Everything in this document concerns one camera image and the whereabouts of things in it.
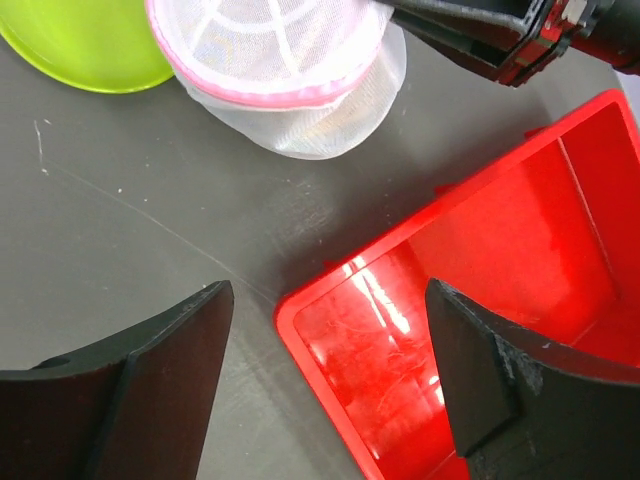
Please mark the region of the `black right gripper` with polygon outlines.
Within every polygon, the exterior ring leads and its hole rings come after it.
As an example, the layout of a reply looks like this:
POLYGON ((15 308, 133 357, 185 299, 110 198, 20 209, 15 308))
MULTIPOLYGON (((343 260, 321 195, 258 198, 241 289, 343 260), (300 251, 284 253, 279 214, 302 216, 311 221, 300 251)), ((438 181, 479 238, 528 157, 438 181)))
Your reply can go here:
POLYGON ((574 48, 639 74, 639 2, 388 1, 393 22, 458 66, 518 87, 574 48))

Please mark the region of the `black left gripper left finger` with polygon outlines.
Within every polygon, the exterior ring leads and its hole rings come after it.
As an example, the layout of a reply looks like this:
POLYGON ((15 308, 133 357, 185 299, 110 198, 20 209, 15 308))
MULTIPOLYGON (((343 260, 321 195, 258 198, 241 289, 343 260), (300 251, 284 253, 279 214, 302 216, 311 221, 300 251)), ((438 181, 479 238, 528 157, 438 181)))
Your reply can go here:
POLYGON ((234 311, 214 282, 147 320, 1 374, 5 479, 193 479, 234 311))

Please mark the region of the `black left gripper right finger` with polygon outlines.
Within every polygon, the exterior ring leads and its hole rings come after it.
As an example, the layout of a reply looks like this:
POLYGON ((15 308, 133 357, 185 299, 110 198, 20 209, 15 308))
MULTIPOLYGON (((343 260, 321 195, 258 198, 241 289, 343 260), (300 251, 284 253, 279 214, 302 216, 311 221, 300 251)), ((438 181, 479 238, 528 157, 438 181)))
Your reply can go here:
POLYGON ((473 479, 636 479, 639 370, 520 326, 433 278, 429 331, 473 479))

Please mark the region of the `white mesh laundry bag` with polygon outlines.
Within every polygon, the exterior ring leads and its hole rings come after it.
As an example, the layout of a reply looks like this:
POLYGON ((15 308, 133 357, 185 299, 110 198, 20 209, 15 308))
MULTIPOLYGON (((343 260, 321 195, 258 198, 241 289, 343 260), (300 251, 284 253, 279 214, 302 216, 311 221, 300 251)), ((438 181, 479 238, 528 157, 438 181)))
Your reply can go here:
POLYGON ((279 155, 327 160, 381 125, 407 49, 376 1, 149 1, 158 47, 188 95, 279 155))

